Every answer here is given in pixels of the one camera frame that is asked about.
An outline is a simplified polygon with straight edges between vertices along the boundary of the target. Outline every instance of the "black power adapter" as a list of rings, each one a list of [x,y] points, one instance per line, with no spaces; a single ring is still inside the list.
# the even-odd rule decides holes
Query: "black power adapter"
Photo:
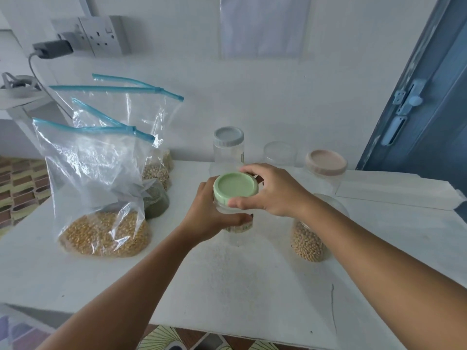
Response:
[[[67,40],[44,41],[32,46],[41,59],[54,59],[73,53],[73,48]]]

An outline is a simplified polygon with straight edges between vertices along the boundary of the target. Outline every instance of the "person's right hand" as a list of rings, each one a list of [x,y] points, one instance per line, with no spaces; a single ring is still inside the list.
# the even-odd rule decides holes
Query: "person's right hand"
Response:
[[[231,208],[263,209],[276,216],[298,217],[312,197],[285,169],[255,163],[243,166],[240,171],[261,176],[264,188],[251,197],[231,198],[228,201]]]

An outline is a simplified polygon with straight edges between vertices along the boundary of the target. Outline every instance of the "light blue lid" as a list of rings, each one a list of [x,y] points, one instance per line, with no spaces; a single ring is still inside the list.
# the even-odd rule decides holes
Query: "light blue lid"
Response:
[[[233,147],[245,140],[242,129],[236,126],[224,126],[214,132],[214,145],[219,147]]]

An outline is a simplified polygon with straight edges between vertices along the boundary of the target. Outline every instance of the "pink lid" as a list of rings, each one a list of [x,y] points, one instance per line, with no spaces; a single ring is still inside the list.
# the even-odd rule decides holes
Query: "pink lid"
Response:
[[[319,175],[341,175],[347,169],[347,160],[334,151],[315,150],[306,155],[305,166]]]

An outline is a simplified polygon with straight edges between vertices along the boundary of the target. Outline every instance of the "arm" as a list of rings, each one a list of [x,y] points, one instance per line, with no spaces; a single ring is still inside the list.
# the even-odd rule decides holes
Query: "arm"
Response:
[[[244,166],[264,188],[229,206],[297,218],[321,238],[409,350],[465,349],[467,290],[383,241],[301,187],[285,170]]]
[[[124,276],[65,322],[38,350],[134,350],[183,259],[227,226],[251,220],[213,204],[215,177],[200,184],[182,223]]]

